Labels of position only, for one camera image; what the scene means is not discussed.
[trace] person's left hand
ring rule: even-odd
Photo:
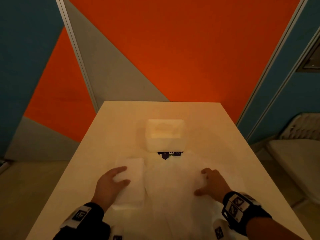
[[[102,175],[97,182],[91,202],[100,205],[104,212],[106,212],[114,203],[120,191],[130,184],[129,179],[120,182],[113,181],[114,176],[126,170],[126,166],[113,168]]]

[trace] gray triangle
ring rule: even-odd
[[[79,142],[23,116],[4,158],[69,161],[78,145]]]
[[[104,101],[169,101],[69,0],[64,3],[99,108]]]

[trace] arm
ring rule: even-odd
[[[53,240],[62,239],[109,239],[110,226],[102,221],[105,212],[116,200],[117,195],[130,180],[114,182],[113,178],[127,167],[113,168],[102,175],[89,203],[73,212]]]
[[[207,174],[207,185],[194,192],[196,196],[209,195],[214,200],[223,203],[227,202],[226,194],[232,192],[225,179],[218,170],[205,168],[201,171]],[[272,218],[254,217],[245,226],[246,234],[250,240],[302,240],[299,236],[274,221]]]

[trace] hand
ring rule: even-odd
[[[209,195],[214,200],[222,203],[224,196],[232,191],[227,182],[224,180],[218,170],[205,168],[201,170],[201,173],[207,174],[207,185],[205,187],[197,189],[194,192],[194,195]]]
[[[120,191],[130,184],[129,179],[120,182],[113,181],[114,176],[126,170],[126,166],[113,168],[102,175],[97,182],[91,202],[100,205],[104,212],[106,212],[114,203]]]

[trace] white table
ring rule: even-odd
[[[235,165],[247,193],[262,203],[273,218],[311,239],[220,103],[105,101],[30,231],[28,240],[52,239],[60,224],[93,196],[98,178],[117,157],[143,157],[146,167],[162,160],[145,146],[148,119],[183,119],[188,130],[186,149]],[[104,221],[126,226],[142,239],[171,239],[166,222],[155,222],[151,203],[143,210],[108,210]]]

